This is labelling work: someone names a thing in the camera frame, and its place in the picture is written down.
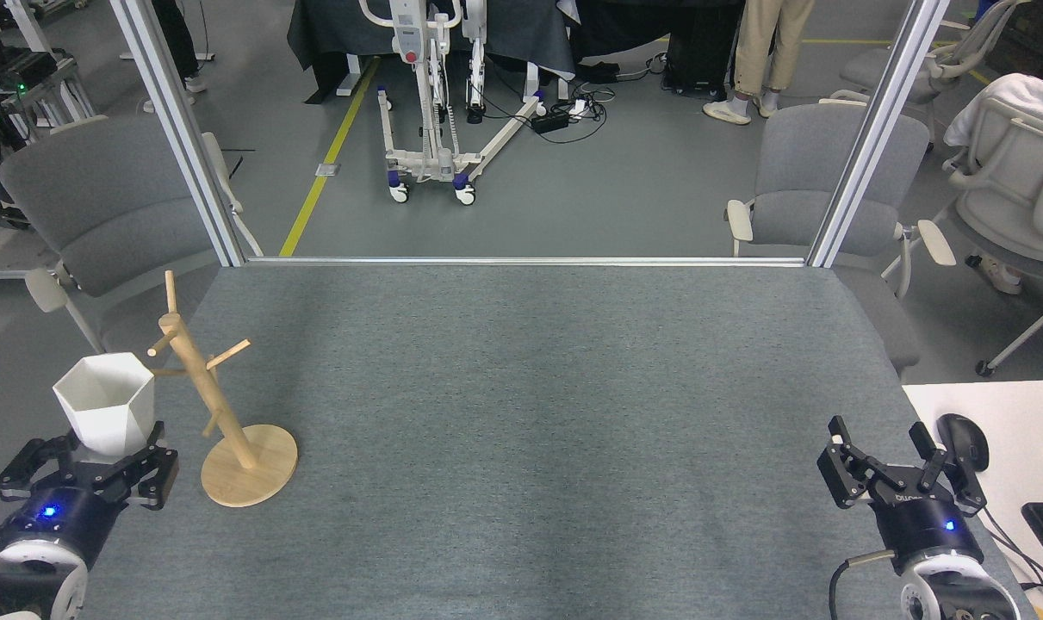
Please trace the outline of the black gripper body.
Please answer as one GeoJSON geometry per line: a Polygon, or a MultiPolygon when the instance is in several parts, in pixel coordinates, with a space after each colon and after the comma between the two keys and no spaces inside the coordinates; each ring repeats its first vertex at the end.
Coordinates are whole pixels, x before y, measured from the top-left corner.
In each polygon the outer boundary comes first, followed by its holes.
{"type": "Polygon", "coordinates": [[[895,554],[891,565],[897,574],[929,555],[954,552],[984,561],[977,538],[965,524],[965,514],[952,501],[926,497],[898,504],[874,502],[872,511],[886,548],[895,554]]]}
{"type": "Polygon", "coordinates": [[[130,490],[112,483],[98,492],[77,476],[67,480],[56,472],[25,488],[1,481],[0,497],[22,503],[0,525],[0,552],[17,542],[40,539],[60,544],[83,561],[96,561],[127,507],[130,490]]]}

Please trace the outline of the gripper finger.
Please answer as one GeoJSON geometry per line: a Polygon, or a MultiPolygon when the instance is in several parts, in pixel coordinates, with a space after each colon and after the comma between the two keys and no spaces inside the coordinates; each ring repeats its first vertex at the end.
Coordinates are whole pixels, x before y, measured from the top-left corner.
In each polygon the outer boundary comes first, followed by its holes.
{"type": "Polygon", "coordinates": [[[888,486],[897,487],[897,479],[891,475],[890,467],[875,456],[869,456],[851,442],[843,418],[830,419],[828,429],[831,440],[819,456],[819,471],[836,506],[841,509],[853,506],[875,481],[884,481],[888,486]]]}
{"type": "Polygon", "coordinates": [[[99,497],[110,503],[138,504],[162,510],[179,469],[178,452],[159,446],[165,424],[156,421],[150,436],[135,454],[124,456],[99,472],[99,497]]]}
{"type": "Polygon", "coordinates": [[[955,501],[965,506],[967,517],[974,517],[987,503],[977,473],[987,469],[987,439],[973,421],[938,421],[935,424],[942,442],[937,447],[922,421],[909,428],[909,438],[924,460],[919,490],[933,487],[940,474],[949,480],[955,501]]]}
{"type": "Polygon", "coordinates": [[[28,499],[33,490],[41,484],[72,480],[75,476],[72,452],[77,446],[76,435],[63,435],[49,440],[39,438],[28,440],[0,474],[0,499],[2,501],[28,499]],[[56,474],[45,476],[44,479],[33,483],[33,476],[50,460],[58,463],[56,474]]]}

